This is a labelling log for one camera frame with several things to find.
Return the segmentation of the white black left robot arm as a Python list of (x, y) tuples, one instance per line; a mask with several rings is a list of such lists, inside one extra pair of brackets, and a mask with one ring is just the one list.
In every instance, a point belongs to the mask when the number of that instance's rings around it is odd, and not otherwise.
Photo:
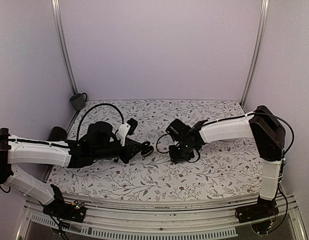
[(123, 123), (113, 132), (110, 123), (98, 121), (88, 126), (87, 133), (79, 140), (40, 141), (19, 138), (9, 134), (8, 128), (0, 129), (0, 185), (14, 188), (30, 196), (58, 217), (69, 213), (60, 189), (43, 183), (22, 170), (20, 163), (47, 164), (70, 169), (90, 166), (96, 160), (119, 158), (128, 164), (137, 154), (150, 155), (154, 148), (128, 136), (135, 130), (134, 123)]

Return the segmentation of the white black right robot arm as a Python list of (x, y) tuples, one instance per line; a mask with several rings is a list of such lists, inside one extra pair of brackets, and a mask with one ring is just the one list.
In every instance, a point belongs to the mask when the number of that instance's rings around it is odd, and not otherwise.
[(272, 211), (271, 201), (278, 192), (285, 159), (286, 130), (282, 122), (264, 105), (239, 116), (201, 120), (194, 126), (175, 119), (165, 130), (175, 143), (169, 146), (169, 157), (172, 162), (184, 162), (192, 159), (194, 153), (199, 152), (205, 144), (223, 140), (253, 139), (262, 160), (259, 190), (261, 201), (253, 206), (253, 214), (257, 218), (264, 218)]

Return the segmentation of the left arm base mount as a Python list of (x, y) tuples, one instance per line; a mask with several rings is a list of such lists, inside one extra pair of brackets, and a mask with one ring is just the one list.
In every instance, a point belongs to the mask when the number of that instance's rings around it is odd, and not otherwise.
[(43, 213), (58, 219), (83, 223), (87, 208), (55, 199), (50, 204), (43, 206)]

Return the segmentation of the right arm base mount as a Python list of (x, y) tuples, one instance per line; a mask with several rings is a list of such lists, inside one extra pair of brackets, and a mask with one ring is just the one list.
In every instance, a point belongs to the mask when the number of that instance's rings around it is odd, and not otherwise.
[(236, 208), (234, 215), (239, 223), (246, 223), (274, 217), (278, 213), (279, 209), (275, 199), (266, 200), (259, 196), (256, 203)]

